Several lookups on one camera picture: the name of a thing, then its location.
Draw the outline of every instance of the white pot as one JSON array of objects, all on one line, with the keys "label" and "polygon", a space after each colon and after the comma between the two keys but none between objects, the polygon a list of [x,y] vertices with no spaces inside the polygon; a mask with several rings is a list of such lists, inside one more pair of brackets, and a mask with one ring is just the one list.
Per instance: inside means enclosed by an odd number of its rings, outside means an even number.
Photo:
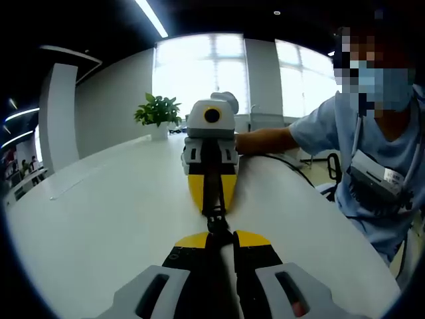
[{"label": "white pot", "polygon": [[159,126],[157,124],[150,124],[147,126],[153,141],[166,140],[168,138],[168,123],[162,122]]}]

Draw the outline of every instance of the person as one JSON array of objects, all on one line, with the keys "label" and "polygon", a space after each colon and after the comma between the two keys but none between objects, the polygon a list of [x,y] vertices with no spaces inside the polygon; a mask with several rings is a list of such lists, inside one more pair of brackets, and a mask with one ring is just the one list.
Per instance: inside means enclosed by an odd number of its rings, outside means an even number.
[{"label": "person", "polygon": [[[342,92],[288,128],[236,135],[236,149],[257,154],[301,147],[311,155],[339,150],[343,178],[336,205],[389,265],[414,214],[425,204],[425,141],[418,143],[423,136],[418,119],[423,119],[425,103],[423,87],[413,81],[417,60],[402,37],[378,27],[342,28],[338,37],[334,71]],[[363,192],[364,203],[358,196],[362,187],[356,187],[350,170],[357,150],[406,179],[410,174],[403,192],[408,199],[393,205],[393,214],[382,213],[370,193]],[[368,200],[376,200],[377,206],[366,204]]]},{"label": "person", "polygon": [[39,161],[37,161],[37,158],[33,155],[31,158],[31,163],[29,164],[31,167],[31,171],[36,171],[39,169]]},{"label": "person", "polygon": [[[33,155],[33,156],[32,156],[32,158],[31,158],[31,163],[30,163],[30,170],[31,170],[31,173],[34,173],[34,172],[35,172],[35,171],[37,171],[39,168],[40,168],[40,163],[39,163],[39,161],[37,161],[37,158]],[[40,183],[40,182],[44,181],[44,177],[43,177],[43,175],[42,175],[42,174],[40,174],[40,175],[38,175],[38,176],[34,177],[34,178],[32,179],[32,181],[33,181],[33,186],[35,186],[35,185],[37,185],[38,183]]]},{"label": "person", "polygon": [[22,160],[21,165],[22,165],[22,168],[21,168],[21,178],[24,179],[25,174],[27,172],[30,172],[30,167],[29,167],[29,164],[27,163],[27,161],[25,159]]},{"label": "person", "polygon": [[16,172],[18,172],[18,165],[16,164],[16,162],[13,162],[12,163],[12,174],[11,175],[13,175]]}]

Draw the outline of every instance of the person's arm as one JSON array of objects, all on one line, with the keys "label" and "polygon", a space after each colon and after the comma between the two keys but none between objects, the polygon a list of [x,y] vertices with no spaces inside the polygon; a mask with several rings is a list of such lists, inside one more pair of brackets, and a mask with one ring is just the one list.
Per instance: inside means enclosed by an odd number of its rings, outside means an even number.
[{"label": "person's arm", "polygon": [[263,128],[236,135],[236,150],[239,154],[283,153],[298,147],[289,128]]},{"label": "person's arm", "polygon": [[339,149],[335,97],[287,128],[268,128],[236,135],[236,151],[240,154],[283,153],[298,147],[311,155]]}]

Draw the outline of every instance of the white table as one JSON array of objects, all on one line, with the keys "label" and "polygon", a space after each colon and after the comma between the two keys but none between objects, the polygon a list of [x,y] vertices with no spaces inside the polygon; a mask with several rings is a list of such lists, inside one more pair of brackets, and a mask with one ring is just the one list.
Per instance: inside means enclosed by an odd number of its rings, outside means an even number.
[{"label": "white table", "polygon": [[[175,242],[207,230],[181,166],[183,138],[151,142],[148,136],[94,154],[7,211],[25,270],[61,318],[99,315],[116,290],[149,265],[162,265]],[[278,161],[241,163],[227,219],[232,230],[271,240],[284,263],[297,263],[326,284],[348,311],[376,318],[398,296],[362,234]]]}]

